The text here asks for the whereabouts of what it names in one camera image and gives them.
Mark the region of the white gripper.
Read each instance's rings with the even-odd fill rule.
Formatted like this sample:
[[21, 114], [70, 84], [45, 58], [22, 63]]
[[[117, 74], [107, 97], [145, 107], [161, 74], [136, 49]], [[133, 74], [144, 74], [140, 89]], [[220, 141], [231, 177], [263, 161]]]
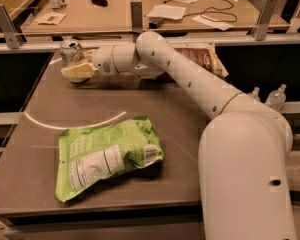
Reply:
[[104, 46], [84, 52], [86, 59], [92, 58], [92, 63], [84, 59], [61, 69], [61, 73], [68, 79], [92, 78], [95, 73], [114, 74], [115, 67], [112, 59], [113, 46]]

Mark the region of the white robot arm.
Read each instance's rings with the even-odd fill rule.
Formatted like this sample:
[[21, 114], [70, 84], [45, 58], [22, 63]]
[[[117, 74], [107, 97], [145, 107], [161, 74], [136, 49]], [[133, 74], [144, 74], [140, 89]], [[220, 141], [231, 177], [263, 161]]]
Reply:
[[63, 68], [68, 79], [97, 73], [166, 72], [207, 115], [198, 171], [206, 240], [297, 240], [285, 159], [287, 120], [148, 31], [127, 46], [101, 47]]

